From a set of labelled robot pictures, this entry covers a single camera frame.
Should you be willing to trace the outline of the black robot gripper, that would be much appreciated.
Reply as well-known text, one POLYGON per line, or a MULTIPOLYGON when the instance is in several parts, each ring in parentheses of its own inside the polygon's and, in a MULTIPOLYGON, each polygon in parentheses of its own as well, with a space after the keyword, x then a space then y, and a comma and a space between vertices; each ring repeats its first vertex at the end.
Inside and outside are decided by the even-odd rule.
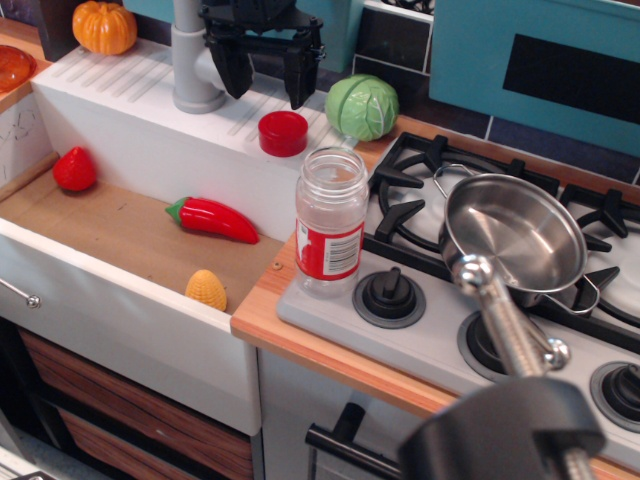
POLYGON ((241 98, 252 85, 249 53, 284 56, 284 84, 293 110, 315 92, 325 56, 320 18, 294 1, 202 1, 205 41, 227 93, 241 98))

